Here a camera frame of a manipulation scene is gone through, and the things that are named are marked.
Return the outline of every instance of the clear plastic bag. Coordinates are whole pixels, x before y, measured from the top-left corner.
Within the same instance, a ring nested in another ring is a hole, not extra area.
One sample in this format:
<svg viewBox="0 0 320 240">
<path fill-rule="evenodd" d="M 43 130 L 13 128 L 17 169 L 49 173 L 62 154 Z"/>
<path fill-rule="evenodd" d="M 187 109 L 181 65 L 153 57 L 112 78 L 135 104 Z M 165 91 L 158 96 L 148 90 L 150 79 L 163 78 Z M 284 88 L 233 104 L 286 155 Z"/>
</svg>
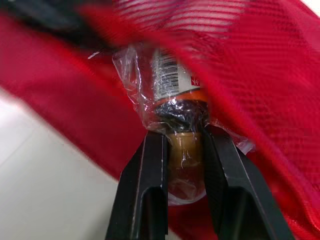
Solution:
<svg viewBox="0 0 320 240">
<path fill-rule="evenodd" d="M 116 53 L 113 63 L 143 125 L 170 142 L 168 204 L 201 199 L 206 190 L 200 132 L 210 119 L 200 81 L 169 53 L 142 43 Z M 247 138 L 230 133 L 237 146 L 252 149 Z"/>
</svg>

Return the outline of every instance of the brown bottle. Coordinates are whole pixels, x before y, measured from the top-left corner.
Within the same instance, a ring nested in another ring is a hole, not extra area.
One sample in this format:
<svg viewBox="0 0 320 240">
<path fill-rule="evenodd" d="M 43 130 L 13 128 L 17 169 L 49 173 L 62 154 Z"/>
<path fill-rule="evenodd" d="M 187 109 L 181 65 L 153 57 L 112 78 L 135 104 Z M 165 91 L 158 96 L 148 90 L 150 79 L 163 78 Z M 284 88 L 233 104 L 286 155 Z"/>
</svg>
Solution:
<svg viewBox="0 0 320 240">
<path fill-rule="evenodd" d="M 192 84 L 195 78 L 170 55 L 156 53 L 155 61 L 155 113 L 171 144 L 168 201 L 192 203 L 205 194 L 200 132 L 208 119 L 207 98 L 199 82 Z"/>
</svg>

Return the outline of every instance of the red mesh fabric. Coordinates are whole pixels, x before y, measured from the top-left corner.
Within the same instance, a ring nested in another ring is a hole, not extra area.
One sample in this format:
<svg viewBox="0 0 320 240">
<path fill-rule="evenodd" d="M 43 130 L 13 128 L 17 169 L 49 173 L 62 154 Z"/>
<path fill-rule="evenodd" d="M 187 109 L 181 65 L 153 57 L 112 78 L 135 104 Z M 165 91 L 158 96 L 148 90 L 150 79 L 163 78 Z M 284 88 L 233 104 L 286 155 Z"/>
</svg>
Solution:
<svg viewBox="0 0 320 240">
<path fill-rule="evenodd" d="M 204 83 L 212 114 L 255 142 L 249 157 L 295 235 L 320 238 L 317 16 L 297 0 L 124 0 L 82 13 L 115 45 L 146 41 L 175 54 Z M 0 39 L 1 86 L 118 178 L 145 131 L 110 58 L 101 69 L 6 17 Z M 206 201 L 169 210 L 182 239 L 213 237 Z"/>
<path fill-rule="evenodd" d="M 283 211 L 320 237 L 319 18 L 296 0 L 125 0 L 115 9 L 85 14 L 115 43 L 172 51 L 206 86 L 212 115 L 255 142 Z"/>
</svg>

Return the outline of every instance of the bottle label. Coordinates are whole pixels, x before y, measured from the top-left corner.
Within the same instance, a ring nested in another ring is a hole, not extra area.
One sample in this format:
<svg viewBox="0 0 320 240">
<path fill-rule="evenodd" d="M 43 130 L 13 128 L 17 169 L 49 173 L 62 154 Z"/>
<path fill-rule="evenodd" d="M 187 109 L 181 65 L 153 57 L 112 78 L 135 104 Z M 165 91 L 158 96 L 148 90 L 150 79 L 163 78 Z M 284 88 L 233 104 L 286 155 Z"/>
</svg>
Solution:
<svg viewBox="0 0 320 240">
<path fill-rule="evenodd" d="M 152 68 L 156 101 L 200 89 L 199 80 L 170 54 L 157 50 Z"/>
</svg>

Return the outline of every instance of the white floor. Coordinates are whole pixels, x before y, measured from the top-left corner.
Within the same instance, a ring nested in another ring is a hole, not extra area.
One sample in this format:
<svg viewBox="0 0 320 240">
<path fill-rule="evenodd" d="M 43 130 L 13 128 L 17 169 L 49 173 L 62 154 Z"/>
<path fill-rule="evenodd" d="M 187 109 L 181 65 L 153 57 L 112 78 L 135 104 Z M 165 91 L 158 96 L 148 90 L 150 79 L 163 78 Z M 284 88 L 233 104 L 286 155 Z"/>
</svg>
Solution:
<svg viewBox="0 0 320 240">
<path fill-rule="evenodd" d="M 303 2 L 320 14 L 319 1 Z M 104 240 L 116 189 L 114 179 L 0 89 L 1 240 Z"/>
</svg>

